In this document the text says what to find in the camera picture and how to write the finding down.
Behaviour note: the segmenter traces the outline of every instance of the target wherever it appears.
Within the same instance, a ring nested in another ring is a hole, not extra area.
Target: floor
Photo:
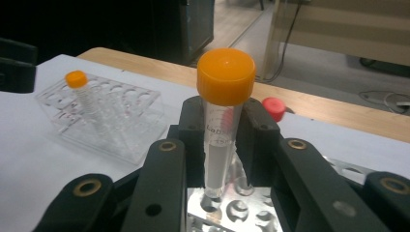
[[[216,0],[214,39],[207,44],[190,66],[196,68],[201,54],[219,47],[230,47],[248,31],[264,13],[257,0]]]
[[[246,0],[245,2],[247,4],[241,7],[246,8],[247,11],[249,9],[260,11],[258,0]],[[220,4],[222,8],[216,11],[215,27],[229,23],[218,20],[218,16],[224,14],[224,11],[229,11],[229,8],[232,8],[231,3],[235,4],[237,1],[216,0],[216,5]],[[234,43],[227,45],[250,54],[256,67],[262,67],[274,4],[274,1],[264,0],[265,10],[260,11],[261,14],[257,18],[251,18],[252,23],[249,27],[238,35]],[[237,16],[239,18],[232,18],[232,20],[246,18],[243,14],[237,14]],[[219,32],[210,46],[215,46],[220,38],[224,38],[224,35]],[[283,70],[276,80],[267,84],[410,115],[410,110],[405,112],[395,105],[397,102],[410,102],[410,77],[363,67],[358,57],[345,54],[289,44],[285,53]]]

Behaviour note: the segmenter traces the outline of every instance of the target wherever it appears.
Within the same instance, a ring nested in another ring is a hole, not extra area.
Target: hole
[[[380,180],[382,186],[398,194],[410,194],[410,187],[406,183],[391,177],[385,177]]]
[[[220,198],[211,198],[204,194],[200,205],[202,210],[208,213],[216,212],[220,208]]]
[[[352,167],[343,168],[341,170],[341,176],[344,176],[357,183],[364,183],[366,179],[366,176],[361,171]]]
[[[163,142],[160,145],[160,150],[163,152],[169,152],[174,150],[177,147],[177,145],[173,142]]]
[[[88,80],[88,85],[89,85],[89,86],[96,86],[98,83],[99,83],[99,81],[96,80],[96,79],[90,79],[90,80]]]
[[[109,92],[111,93],[120,92],[120,91],[123,91],[123,87],[121,85],[115,85],[109,90]]]
[[[73,99],[71,99],[71,98],[64,98],[64,99],[61,99],[61,100],[58,101],[58,103],[62,104],[62,105],[67,105],[71,102],[73,102]]]
[[[124,93],[124,95],[129,96],[129,97],[135,97],[137,95],[137,92],[134,89],[130,89],[130,90],[127,90]]]
[[[59,98],[60,98],[60,96],[55,95],[55,94],[51,94],[50,96],[47,97],[47,99],[48,99],[49,101],[55,101],[55,100],[57,100],[57,99],[59,99]]]
[[[148,100],[150,97],[151,97],[151,95],[149,93],[143,93],[143,94],[138,96],[138,98],[140,100]]]
[[[93,93],[98,93],[101,89],[102,89],[101,86],[93,86],[93,87],[91,87],[91,90],[93,91]]]
[[[121,92],[111,92],[111,93],[108,93],[106,96],[107,100],[111,104],[116,105],[117,107],[120,107],[122,105],[122,97],[123,97],[123,94]]]
[[[100,86],[102,88],[107,88],[109,86],[109,83],[108,82],[103,82],[103,83],[100,84]]]
[[[192,230],[190,230],[191,232],[226,232],[226,230],[221,229],[218,226],[212,225],[211,223],[208,223],[206,221],[204,222],[198,222],[196,224],[197,228],[192,228]]]
[[[277,231],[276,217],[268,211],[261,211],[256,215],[255,225],[263,232]]]
[[[73,194],[79,197],[85,197],[96,193],[102,187],[102,183],[97,179],[88,179],[81,181],[75,186]]]
[[[87,183],[84,186],[80,187],[79,190],[82,192],[85,192],[85,191],[90,191],[94,189],[95,187],[96,185],[94,183]]]
[[[297,139],[292,139],[287,142],[289,147],[298,149],[298,150],[304,150],[307,148],[307,144],[302,141],[302,140],[297,140]]]
[[[274,202],[272,202],[271,198],[266,198],[266,200],[264,200],[263,203],[269,207],[274,207]]]
[[[159,204],[151,204],[145,209],[145,214],[149,217],[155,217],[162,211],[162,207]]]
[[[245,221],[249,215],[247,204],[241,200],[234,200],[226,206],[226,214],[233,222]]]

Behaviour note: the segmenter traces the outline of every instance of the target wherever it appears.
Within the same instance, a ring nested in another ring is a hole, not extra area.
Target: black object
[[[214,2],[4,1],[0,37],[36,46],[39,63],[102,46],[183,65],[214,38]]]
[[[0,38],[0,91],[27,94],[34,91],[37,48]]]
[[[398,65],[367,58],[360,58],[359,62],[362,66],[379,72],[410,77],[410,66]]]
[[[111,179],[101,174],[72,180],[48,206],[34,231],[101,231],[116,207],[113,189]]]
[[[106,218],[116,221],[106,227],[110,228],[107,231],[184,231],[186,188],[203,185],[204,173],[199,168],[203,167],[203,162],[200,163],[204,158],[203,149],[196,148],[203,143],[194,138],[203,136],[204,132],[201,108],[199,97],[186,100],[181,125],[171,126],[170,138],[151,146],[139,178],[133,173],[131,178],[123,179],[135,183],[138,178],[133,193],[124,191],[132,196],[132,203],[122,207],[121,217],[117,214],[117,217]],[[408,228],[409,180],[392,173],[375,172],[367,177],[363,187],[350,186],[313,145],[298,138],[282,138],[278,125],[259,101],[250,99],[245,103],[236,141],[249,182],[272,188],[271,198],[283,231],[405,231]],[[186,176],[188,168],[193,177]],[[44,224],[45,219],[51,220],[46,217],[52,215],[51,209],[71,207],[58,200],[60,195],[39,225]],[[101,204],[111,202],[102,198],[89,207],[101,209]],[[64,215],[56,217],[59,221]]]

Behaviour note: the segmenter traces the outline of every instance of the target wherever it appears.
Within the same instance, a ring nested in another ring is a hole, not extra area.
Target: test tube rack
[[[105,136],[84,118],[73,90],[61,81],[46,88],[36,100],[63,138],[94,151],[140,164],[149,146],[165,132],[167,123],[161,93],[87,74],[90,93],[102,111]]]

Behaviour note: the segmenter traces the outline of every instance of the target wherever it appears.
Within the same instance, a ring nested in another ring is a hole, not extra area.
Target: centrifuge tube
[[[236,152],[236,131],[243,103],[252,92],[256,67],[245,52],[218,48],[201,56],[197,71],[205,114],[205,194],[218,198]]]
[[[73,89],[79,104],[82,106],[83,117],[86,122],[91,123],[100,137],[107,137],[108,129],[104,123],[103,114],[100,111],[97,101],[87,85],[88,79],[84,72],[73,71],[66,75],[67,85]]]

